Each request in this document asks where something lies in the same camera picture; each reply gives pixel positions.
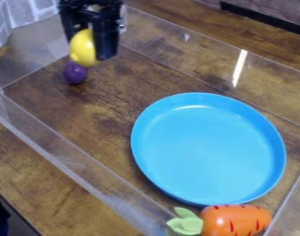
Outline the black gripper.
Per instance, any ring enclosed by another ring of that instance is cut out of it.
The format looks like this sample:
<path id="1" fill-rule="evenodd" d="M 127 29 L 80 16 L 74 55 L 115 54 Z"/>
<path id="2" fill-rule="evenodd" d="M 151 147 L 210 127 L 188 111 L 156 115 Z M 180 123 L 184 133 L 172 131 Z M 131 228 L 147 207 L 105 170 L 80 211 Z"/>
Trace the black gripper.
<path id="1" fill-rule="evenodd" d="M 93 38 L 100 61 L 111 59 L 119 53 L 119 21 L 124 0 L 60 0 L 58 11 L 68 41 L 88 28 L 88 23 L 78 13 L 99 7 L 99 16 L 93 18 Z"/>

